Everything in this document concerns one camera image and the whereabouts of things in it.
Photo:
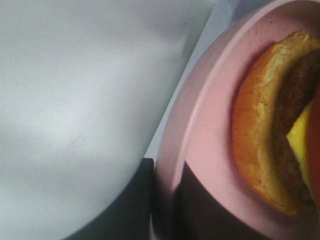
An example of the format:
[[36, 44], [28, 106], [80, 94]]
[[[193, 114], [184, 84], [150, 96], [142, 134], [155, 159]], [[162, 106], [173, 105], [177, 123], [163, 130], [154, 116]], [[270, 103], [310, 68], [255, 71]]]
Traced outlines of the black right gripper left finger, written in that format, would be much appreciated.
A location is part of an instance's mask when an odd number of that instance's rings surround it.
[[68, 240], [148, 240], [154, 161], [143, 158], [121, 194]]

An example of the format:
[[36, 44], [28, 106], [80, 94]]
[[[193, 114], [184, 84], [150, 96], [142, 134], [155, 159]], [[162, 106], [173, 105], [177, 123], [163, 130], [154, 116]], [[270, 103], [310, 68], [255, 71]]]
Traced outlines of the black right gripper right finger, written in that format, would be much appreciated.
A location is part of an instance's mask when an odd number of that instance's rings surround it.
[[184, 164], [176, 192], [175, 240], [249, 240], [250, 229], [225, 210]]

